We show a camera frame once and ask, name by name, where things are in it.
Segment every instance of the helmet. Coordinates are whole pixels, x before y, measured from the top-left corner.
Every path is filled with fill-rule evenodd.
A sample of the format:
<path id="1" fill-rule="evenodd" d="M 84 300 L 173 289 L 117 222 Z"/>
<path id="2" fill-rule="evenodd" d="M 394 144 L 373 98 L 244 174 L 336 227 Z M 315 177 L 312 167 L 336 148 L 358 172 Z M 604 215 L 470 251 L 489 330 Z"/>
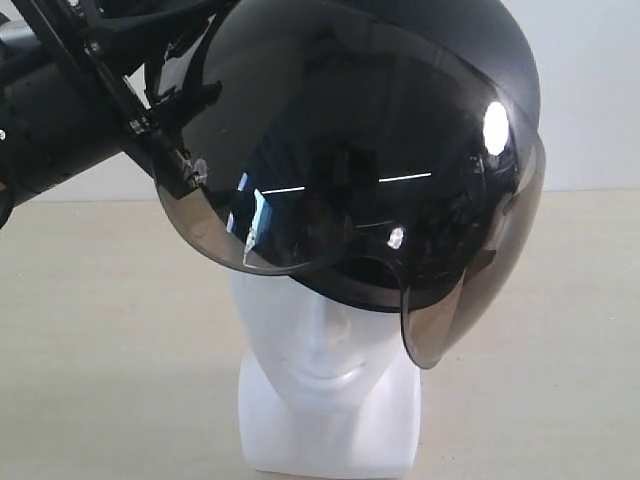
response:
<path id="1" fill-rule="evenodd" d="M 532 227 L 533 55 L 497 0 L 240 0 L 147 66 L 181 152 L 161 202 L 203 255 L 400 315 L 433 368 Z"/>

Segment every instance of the mannequin nose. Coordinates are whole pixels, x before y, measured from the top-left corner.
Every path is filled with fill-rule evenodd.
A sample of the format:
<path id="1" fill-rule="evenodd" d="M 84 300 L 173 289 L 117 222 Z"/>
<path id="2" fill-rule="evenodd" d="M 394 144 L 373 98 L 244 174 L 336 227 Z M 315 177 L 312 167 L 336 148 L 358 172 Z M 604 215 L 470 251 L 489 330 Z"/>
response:
<path id="1" fill-rule="evenodd" d="M 344 342 L 351 331 L 349 319 L 340 305 L 321 296 L 314 295 L 310 304 L 306 343 L 313 352 L 322 352 Z"/>

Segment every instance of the mannequin lips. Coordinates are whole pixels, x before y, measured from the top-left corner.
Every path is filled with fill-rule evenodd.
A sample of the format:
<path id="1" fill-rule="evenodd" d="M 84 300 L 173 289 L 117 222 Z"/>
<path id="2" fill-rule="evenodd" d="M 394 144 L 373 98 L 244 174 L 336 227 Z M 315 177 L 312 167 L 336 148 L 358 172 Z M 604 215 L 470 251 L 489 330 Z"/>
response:
<path id="1" fill-rule="evenodd" d="M 360 365 L 346 373 L 338 375 L 314 372 L 308 369 L 300 369 L 294 366 L 291 362 L 288 362 L 286 359 L 282 360 L 282 364 L 285 369 L 297 380 L 297 382 L 306 388 L 310 388 L 313 390 L 335 390 L 344 388 L 344 386 L 354 380 L 362 371 L 362 369 L 366 365 L 366 362 L 361 363 Z"/>

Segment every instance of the mannequin chin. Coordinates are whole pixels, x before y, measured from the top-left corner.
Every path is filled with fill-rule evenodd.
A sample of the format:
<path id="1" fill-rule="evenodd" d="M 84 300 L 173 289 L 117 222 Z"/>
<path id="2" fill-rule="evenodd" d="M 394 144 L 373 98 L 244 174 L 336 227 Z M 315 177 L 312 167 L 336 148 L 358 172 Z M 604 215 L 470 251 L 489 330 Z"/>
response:
<path id="1" fill-rule="evenodd" d="M 397 315 L 341 305 L 289 277 L 230 280 L 253 353 L 294 410 L 357 408 L 398 355 Z"/>

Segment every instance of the tinted visor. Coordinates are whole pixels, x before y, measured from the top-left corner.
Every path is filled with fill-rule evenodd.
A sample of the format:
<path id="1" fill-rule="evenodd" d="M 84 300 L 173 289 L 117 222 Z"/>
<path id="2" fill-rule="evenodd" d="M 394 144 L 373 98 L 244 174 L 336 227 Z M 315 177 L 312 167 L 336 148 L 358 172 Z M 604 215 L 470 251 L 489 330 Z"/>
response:
<path id="1" fill-rule="evenodd" d="M 458 57 L 362 12 L 239 2 L 164 66 L 155 93 L 176 106 L 184 157 L 154 168 L 184 239 L 232 269 L 401 312 L 425 368 L 505 228 L 518 248 L 528 235 L 544 155 L 521 111 Z M 509 230 L 525 190 L 534 202 Z M 351 257 L 391 276 L 356 278 L 366 269 L 344 267 Z M 353 281 L 336 291 L 336 279 Z"/>

